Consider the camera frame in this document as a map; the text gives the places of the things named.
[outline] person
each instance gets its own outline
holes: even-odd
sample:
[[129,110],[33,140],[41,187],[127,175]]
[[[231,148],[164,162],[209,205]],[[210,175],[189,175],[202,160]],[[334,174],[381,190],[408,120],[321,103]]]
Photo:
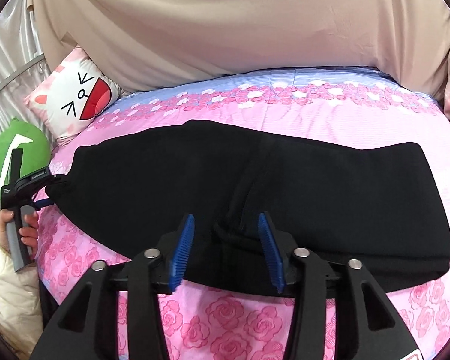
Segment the person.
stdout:
[[[0,334],[20,360],[29,359],[43,332],[40,306],[39,278],[35,263],[19,272],[13,269],[6,223],[13,212],[0,211]],[[38,245],[38,214],[26,215],[27,227],[19,232],[22,242],[32,249],[32,258]]]

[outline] gray handle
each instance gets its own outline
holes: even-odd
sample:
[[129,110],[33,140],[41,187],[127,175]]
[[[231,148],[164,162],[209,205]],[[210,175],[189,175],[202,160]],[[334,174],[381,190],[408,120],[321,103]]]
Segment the gray handle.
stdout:
[[32,249],[22,243],[22,236],[20,235],[19,230],[21,227],[27,226],[25,215],[31,215],[34,211],[35,209],[31,206],[22,206],[20,208],[20,213],[18,213],[18,210],[14,210],[14,220],[7,223],[8,247],[10,248],[15,272],[18,272],[20,269],[23,269],[32,263],[30,257]]

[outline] hand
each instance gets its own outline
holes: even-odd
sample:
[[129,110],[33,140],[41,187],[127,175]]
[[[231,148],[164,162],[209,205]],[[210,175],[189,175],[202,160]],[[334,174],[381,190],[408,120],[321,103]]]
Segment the hand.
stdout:
[[[6,225],[8,222],[13,220],[13,212],[8,210],[0,211],[0,246],[3,250],[10,253],[10,247],[8,246],[8,238],[7,238],[7,230]],[[22,227],[19,230],[20,235],[22,236],[22,242],[31,246],[32,259],[35,258],[37,254],[38,248],[38,214],[35,211],[32,215],[25,215],[25,222],[29,227]]]

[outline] white curtain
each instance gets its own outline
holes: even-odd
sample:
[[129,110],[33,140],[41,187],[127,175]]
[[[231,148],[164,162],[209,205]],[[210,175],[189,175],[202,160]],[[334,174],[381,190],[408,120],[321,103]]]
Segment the white curtain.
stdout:
[[[33,12],[27,0],[9,0],[0,13],[0,84],[42,54]],[[43,123],[25,107],[23,98],[50,75],[45,60],[30,67],[0,91],[0,133],[13,117],[32,123],[53,138]]]

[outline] folded black fabric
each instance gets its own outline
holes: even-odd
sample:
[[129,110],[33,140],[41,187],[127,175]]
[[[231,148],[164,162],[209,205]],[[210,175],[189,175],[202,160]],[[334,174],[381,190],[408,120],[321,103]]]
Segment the folded black fabric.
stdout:
[[358,258],[386,291],[444,275],[450,228],[416,143],[358,150],[210,121],[158,127],[80,147],[47,194],[79,228],[133,258],[175,231],[196,234],[185,278],[275,294],[257,222],[328,261]]

